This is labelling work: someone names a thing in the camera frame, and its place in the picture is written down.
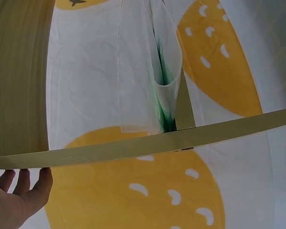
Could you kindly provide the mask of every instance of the wooden strip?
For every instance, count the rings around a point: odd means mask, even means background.
[[[0,156],[0,168],[53,167],[178,151],[241,137],[283,125],[286,125],[286,109],[127,141]]]
[[[181,70],[181,79],[177,97],[175,119],[177,130],[195,127],[195,119],[193,115],[191,99],[183,69]]]
[[[46,63],[55,0],[0,0],[0,156],[48,150]]]

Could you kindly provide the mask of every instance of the small dark mark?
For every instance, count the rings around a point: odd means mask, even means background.
[[[181,151],[187,151],[187,150],[191,150],[191,149],[194,149],[194,147],[184,148]]]

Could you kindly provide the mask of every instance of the yellow oval print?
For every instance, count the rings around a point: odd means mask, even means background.
[[[109,127],[67,147],[143,135]],[[51,229],[225,228],[219,188],[194,151],[55,167],[52,173],[55,182],[46,205]]]
[[[178,31],[184,70],[204,93],[237,115],[262,113],[245,55],[218,0],[195,1]]]
[[[61,10],[79,10],[108,0],[56,0],[55,6]]]

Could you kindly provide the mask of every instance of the hand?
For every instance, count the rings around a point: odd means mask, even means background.
[[[48,202],[53,184],[51,169],[43,168],[30,190],[30,172],[21,169],[13,194],[8,194],[14,176],[13,170],[6,170],[0,176],[0,229],[18,229]]]

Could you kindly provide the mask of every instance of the plastic sheet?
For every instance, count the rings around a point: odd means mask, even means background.
[[[182,51],[160,0],[124,0],[118,41],[122,131],[176,130]]]

